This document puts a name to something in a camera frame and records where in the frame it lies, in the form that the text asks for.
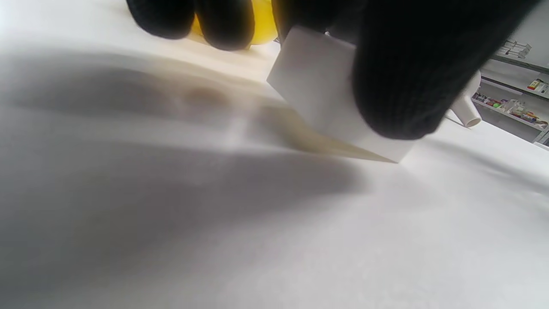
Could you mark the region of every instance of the white plastic pipe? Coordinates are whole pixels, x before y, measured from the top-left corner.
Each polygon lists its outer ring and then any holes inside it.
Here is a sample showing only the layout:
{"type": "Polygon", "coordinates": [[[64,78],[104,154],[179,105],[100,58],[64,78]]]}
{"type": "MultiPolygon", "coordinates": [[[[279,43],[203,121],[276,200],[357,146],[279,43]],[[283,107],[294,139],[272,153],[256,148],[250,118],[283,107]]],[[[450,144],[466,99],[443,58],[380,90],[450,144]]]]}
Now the white plastic pipe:
{"type": "Polygon", "coordinates": [[[471,101],[471,97],[477,91],[479,85],[480,72],[477,71],[450,107],[466,128],[475,126],[482,121],[477,108],[471,101]]]}

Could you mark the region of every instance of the white block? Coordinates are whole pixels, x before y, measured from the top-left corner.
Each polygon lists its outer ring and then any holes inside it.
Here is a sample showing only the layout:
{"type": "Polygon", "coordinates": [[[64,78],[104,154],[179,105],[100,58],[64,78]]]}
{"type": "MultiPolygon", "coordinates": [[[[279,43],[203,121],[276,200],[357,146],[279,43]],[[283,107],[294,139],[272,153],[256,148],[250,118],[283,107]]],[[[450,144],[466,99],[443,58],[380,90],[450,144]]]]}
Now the white block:
{"type": "Polygon", "coordinates": [[[294,27],[267,82],[316,132],[399,162],[414,141],[382,137],[362,119],[351,89],[354,56],[354,45],[294,27]]]}

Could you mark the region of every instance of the shelf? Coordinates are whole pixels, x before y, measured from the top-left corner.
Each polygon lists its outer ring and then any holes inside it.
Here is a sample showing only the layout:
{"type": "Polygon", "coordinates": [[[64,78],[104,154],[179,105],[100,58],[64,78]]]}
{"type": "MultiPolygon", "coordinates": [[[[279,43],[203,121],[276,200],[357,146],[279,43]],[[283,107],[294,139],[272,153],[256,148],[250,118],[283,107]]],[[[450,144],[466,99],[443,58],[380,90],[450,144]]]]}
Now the shelf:
{"type": "Polygon", "coordinates": [[[535,63],[532,63],[532,62],[528,62],[528,61],[519,59],[519,58],[514,58],[514,57],[509,57],[509,56],[502,56],[502,55],[495,54],[491,57],[491,59],[499,61],[499,62],[504,62],[504,63],[516,65],[517,67],[529,69],[529,70],[532,70],[532,71],[537,71],[539,73],[549,74],[549,67],[545,67],[543,65],[538,65],[538,64],[535,64],[535,63]]]}
{"type": "Polygon", "coordinates": [[[521,85],[521,82],[514,81],[512,78],[506,77],[502,74],[488,73],[486,72],[486,70],[481,70],[480,73],[483,80],[491,81],[494,84],[498,84],[509,89],[522,92],[526,95],[549,101],[549,95],[547,93],[530,90],[527,88],[527,86],[521,85]]]}
{"type": "Polygon", "coordinates": [[[507,114],[506,112],[503,112],[503,111],[501,111],[501,110],[498,109],[498,108],[495,108],[495,107],[490,106],[490,105],[488,105],[488,104],[484,104],[484,103],[482,103],[482,102],[480,102],[480,101],[478,101],[478,100],[475,100],[475,99],[471,99],[471,100],[472,100],[473,103],[475,103],[476,105],[479,105],[479,106],[481,106],[481,107],[490,109],[490,110],[492,110],[492,111],[494,111],[494,112],[496,112],[496,113],[500,113],[500,114],[502,114],[502,115],[504,115],[504,116],[506,116],[506,117],[509,117],[509,118],[511,118],[511,119],[514,119],[514,120],[516,120],[516,121],[518,121],[518,122],[520,122],[520,123],[522,123],[522,124],[525,124],[525,125],[527,125],[527,126],[529,126],[529,127],[531,127],[531,128],[534,128],[534,129],[536,129],[536,130],[538,130],[538,131],[542,131],[542,132],[543,132],[543,131],[547,130],[547,129],[542,129],[542,128],[540,128],[539,126],[537,126],[537,125],[535,125],[535,124],[533,124],[533,123],[530,123],[530,122],[528,122],[528,121],[526,121],[526,120],[524,120],[524,119],[515,117],[515,116],[513,116],[513,115],[511,115],[511,114],[507,114]]]}

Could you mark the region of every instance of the gloved hand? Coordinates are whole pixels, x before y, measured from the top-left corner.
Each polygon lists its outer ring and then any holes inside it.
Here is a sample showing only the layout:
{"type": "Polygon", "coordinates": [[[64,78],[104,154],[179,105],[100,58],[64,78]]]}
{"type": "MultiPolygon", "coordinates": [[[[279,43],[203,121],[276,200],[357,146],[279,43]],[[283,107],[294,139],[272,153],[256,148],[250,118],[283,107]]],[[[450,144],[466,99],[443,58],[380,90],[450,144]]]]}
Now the gloved hand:
{"type": "MultiPolygon", "coordinates": [[[[197,14],[214,47],[246,47],[251,0],[126,0],[137,24],[186,36],[197,14]]],[[[351,79],[364,120],[393,139],[436,130],[471,76],[539,0],[272,0],[279,38],[300,24],[357,45],[351,79]]]]}

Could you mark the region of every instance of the black knit glove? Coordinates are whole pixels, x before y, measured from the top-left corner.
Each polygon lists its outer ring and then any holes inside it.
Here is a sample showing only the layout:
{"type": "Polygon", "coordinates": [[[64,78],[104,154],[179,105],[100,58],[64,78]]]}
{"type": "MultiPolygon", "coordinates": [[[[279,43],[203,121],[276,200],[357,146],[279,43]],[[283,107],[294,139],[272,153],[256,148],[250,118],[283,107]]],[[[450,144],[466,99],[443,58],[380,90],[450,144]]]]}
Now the black knit glove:
{"type": "MultiPolygon", "coordinates": [[[[272,0],[283,41],[295,24],[357,44],[352,85],[379,134],[432,133],[469,78],[539,0],[272,0]]],[[[235,50],[253,36],[251,0],[127,0],[137,24],[186,36],[196,12],[212,46],[235,50]]]]}

